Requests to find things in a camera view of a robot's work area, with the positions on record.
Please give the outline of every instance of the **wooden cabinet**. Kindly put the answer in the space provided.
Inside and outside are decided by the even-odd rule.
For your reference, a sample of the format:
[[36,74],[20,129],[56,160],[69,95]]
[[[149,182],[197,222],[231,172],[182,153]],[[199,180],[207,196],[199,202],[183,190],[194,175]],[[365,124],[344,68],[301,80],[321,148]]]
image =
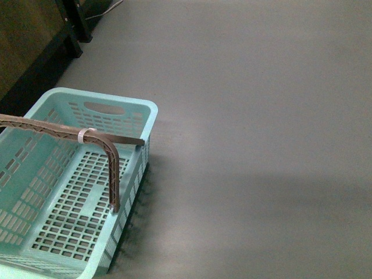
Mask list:
[[2,0],[0,10],[0,99],[32,79],[61,44],[80,56],[62,1]]

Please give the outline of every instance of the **black metal leg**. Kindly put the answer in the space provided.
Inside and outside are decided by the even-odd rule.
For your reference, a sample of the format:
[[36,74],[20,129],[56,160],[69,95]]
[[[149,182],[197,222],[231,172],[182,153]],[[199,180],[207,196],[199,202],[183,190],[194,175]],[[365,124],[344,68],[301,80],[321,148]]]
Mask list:
[[76,40],[74,34],[70,33],[63,41],[67,49],[67,53],[74,58],[79,58],[83,51],[81,50],[79,43]]
[[85,21],[84,12],[79,0],[63,0],[63,4],[68,17],[74,24],[77,39],[80,42],[90,42],[92,40],[92,35]]

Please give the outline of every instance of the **white zip tie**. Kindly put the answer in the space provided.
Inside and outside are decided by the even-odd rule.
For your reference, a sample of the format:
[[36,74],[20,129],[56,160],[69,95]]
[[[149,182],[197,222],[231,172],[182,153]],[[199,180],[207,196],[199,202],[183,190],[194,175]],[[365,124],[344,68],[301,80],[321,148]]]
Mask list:
[[97,129],[94,129],[94,128],[81,129],[80,132],[77,134],[77,141],[79,144],[84,144],[84,135],[88,130],[97,131]]

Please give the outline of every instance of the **plastic basket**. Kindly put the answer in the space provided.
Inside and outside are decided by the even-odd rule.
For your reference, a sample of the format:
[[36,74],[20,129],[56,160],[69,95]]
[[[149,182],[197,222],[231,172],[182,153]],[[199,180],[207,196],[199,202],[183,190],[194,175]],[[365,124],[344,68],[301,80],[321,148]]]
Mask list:
[[109,209],[108,159],[92,144],[7,128],[0,135],[0,278],[105,274],[148,162],[158,109],[150,101],[55,88],[25,115],[141,138],[116,144],[117,213]]

